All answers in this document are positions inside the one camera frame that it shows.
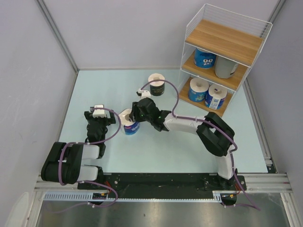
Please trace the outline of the blue monster paper roll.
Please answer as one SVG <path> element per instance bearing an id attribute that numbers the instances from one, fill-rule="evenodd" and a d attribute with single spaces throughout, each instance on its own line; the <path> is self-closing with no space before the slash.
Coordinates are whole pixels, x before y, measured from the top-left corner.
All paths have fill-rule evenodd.
<path id="1" fill-rule="evenodd" d="M 194 64 L 203 69 L 212 68 L 215 64 L 216 55 L 202 49 L 196 48 L 194 54 Z"/>

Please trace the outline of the grey paper roll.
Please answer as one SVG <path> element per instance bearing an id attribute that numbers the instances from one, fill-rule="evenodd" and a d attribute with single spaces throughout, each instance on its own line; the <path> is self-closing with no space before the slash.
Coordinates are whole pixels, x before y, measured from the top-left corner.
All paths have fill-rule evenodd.
<path id="1" fill-rule="evenodd" d="M 214 72 L 217 77 L 221 79 L 228 79 L 234 75 L 238 65 L 239 64 L 234 61 L 221 56 L 217 56 Z"/>

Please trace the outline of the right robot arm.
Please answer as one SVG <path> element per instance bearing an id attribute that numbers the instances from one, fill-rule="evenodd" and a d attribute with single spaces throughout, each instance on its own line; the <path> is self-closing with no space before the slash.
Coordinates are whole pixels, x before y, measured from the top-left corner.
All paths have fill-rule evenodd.
<path id="1" fill-rule="evenodd" d="M 175 115 L 172 111 L 159 110 L 151 98 L 132 103 L 130 119 L 134 122 L 148 122 L 157 131 L 181 131 L 197 135 L 203 145 L 216 157 L 219 186 L 229 190 L 235 185 L 237 176 L 232 152 L 237 149 L 234 130 L 214 112 L 204 118 Z"/>

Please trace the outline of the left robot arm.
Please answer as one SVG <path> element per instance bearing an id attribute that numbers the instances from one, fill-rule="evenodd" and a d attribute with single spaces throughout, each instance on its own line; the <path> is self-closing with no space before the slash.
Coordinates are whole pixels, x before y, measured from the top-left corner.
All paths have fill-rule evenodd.
<path id="1" fill-rule="evenodd" d="M 94 189 L 101 188 L 105 178 L 100 175 L 101 168 L 87 166 L 83 160 L 94 160 L 103 157 L 106 145 L 108 126 L 116 123 L 112 110 L 106 114 L 103 105 L 95 105 L 84 112 L 87 120 L 87 137 L 84 142 L 55 142 L 43 164 L 41 178 L 46 182 L 74 184 L 88 181 Z"/>

